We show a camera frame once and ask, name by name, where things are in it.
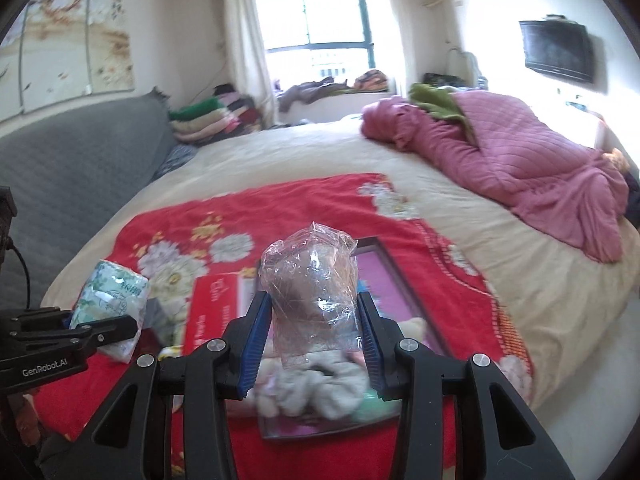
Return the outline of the green white tissue pack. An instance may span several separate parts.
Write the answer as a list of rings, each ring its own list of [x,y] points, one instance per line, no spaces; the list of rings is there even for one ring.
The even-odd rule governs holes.
[[[102,350],[115,361],[129,363],[141,335],[149,292],[150,282],[145,276],[126,266],[100,260],[81,289],[68,327],[131,316],[137,323],[134,336],[108,344]]]

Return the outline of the grey scrunchie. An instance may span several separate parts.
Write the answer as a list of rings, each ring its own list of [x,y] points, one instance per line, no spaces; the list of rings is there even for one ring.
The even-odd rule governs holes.
[[[366,370],[340,350],[312,352],[291,366],[280,358],[260,363],[250,390],[259,415],[299,417],[307,410],[327,420],[351,415],[369,390]]]

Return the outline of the clear plastic bag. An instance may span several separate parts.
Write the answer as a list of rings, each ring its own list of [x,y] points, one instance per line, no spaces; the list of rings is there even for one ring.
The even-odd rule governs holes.
[[[259,285],[271,298],[273,350],[284,365],[358,348],[356,248],[347,233],[314,222],[262,253]]]

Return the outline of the red white tissue box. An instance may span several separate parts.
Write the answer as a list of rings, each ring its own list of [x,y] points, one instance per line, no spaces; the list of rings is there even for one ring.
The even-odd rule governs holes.
[[[256,290],[256,275],[248,278],[242,273],[221,273],[201,276],[195,281],[182,354],[220,338],[228,324],[243,316]]]

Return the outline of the red floral blanket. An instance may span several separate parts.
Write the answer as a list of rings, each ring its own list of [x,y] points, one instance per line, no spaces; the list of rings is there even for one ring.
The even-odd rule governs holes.
[[[189,309],[196,278],[254,278],[250,268],[271,243],[321,223],[353,238],[377,237],[452,355],[487,353],[529,404],[533,363],[522,337],[488,281],[415,211],[382,174],[299,180],[152,210],[116,228],[106,257],[90,257],[70,289],[72,302],[104,258],[152,278],[152,294],[168,306]],[[75,440],[125,370],[98,353],[86,372],[42,387],[35,408],[43,425]],[[390,425],[290,443],[264,440],[253,417],[232,419],[230,426],[240,479],[386,479],[390,473],[396,436]]]

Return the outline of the grey quilted headboard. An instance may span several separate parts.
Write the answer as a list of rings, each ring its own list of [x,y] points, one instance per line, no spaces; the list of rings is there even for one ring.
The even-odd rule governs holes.
[[[147,186],[174,147],[158,90],[84,106],[1,139],[1,183],[17,216],[1,266],[1,305],[38,307],[67,263]]]

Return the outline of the beige bed sheet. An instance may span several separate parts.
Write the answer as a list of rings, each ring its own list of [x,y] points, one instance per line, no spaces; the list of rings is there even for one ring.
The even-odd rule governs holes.
[[[420,217],[458,246],[495,287],[535,365],[534,401],[589,398],[634,369],[634,323],[624,315],[639,281],[639,235],[620,227],[625,255],[601,264],[455,185],[420,157],[365,139],[358,122],[268,130],[202,148],[140,191],[58,274],[48,306],[70,307],[96,262],[136,214],[306,178],[385,174]]]

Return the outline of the folded clothes stack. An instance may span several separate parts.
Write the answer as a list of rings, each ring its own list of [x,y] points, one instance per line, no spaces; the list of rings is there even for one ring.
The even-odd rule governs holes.
[[[262,113],[250,96],[222,84],[209,98],[170,112],[169,123],[180,143],[203,146],[262,130]]]

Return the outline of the pink quilted comforter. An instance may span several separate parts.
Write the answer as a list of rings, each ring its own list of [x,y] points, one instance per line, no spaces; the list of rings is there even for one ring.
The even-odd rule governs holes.
[[[451,93],[460,119],[437,119],[394,96],[366,106],[362,134],[417,154],[455,184],[600,263],[623,257],[628,186],[602,152],[568,140],[521,100]]]

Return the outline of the green cloth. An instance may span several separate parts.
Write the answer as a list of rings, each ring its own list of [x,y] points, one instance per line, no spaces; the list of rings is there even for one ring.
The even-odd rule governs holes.
[[[465,139],[469,144],[477,146],[469,119],[447,89],[435,88],[429,84],[413,84],[409,90],[409,101],[436,120],[458,122],[463,127]]]

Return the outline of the clothes pile on windowsill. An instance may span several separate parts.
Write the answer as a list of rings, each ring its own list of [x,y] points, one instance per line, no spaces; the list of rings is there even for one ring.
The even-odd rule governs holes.
[[[278,111],[288,113],[296,102],[312,104],[327,96],[339,96],[349,93],[375,93],[388,90],[388,78],[380,70],[368,70],[355,79],[353,84],[336,82],[332,76],[319,81],[307,81],[294,84],[293,87],[281,92],[278,97]]]

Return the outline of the left white curtain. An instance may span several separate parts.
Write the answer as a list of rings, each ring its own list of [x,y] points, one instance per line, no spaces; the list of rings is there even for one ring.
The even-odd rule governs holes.
[[[266,63],[256,0],[224,0],[228,70],[239,92],[251,96],[267,127],[277,121],[277,99]]]

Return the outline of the window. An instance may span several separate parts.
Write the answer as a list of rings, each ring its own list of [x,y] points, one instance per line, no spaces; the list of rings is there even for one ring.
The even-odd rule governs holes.
[[[348,84],[375,66],[366,0],[256,0],[256,6],[278,91],[326,77]]]

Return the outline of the wall painting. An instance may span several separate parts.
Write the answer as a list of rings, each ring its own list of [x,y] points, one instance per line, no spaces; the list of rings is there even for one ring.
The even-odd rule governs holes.
[[[1,43],[1,119],[134,90],[124,0],[29,0]]]

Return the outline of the wall mounted television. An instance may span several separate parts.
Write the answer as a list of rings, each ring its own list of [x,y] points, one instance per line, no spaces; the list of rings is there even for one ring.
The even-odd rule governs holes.
[[[592,84],[596,62],[585,26],[567,20],[520,21],[525,67],[565,80]]]

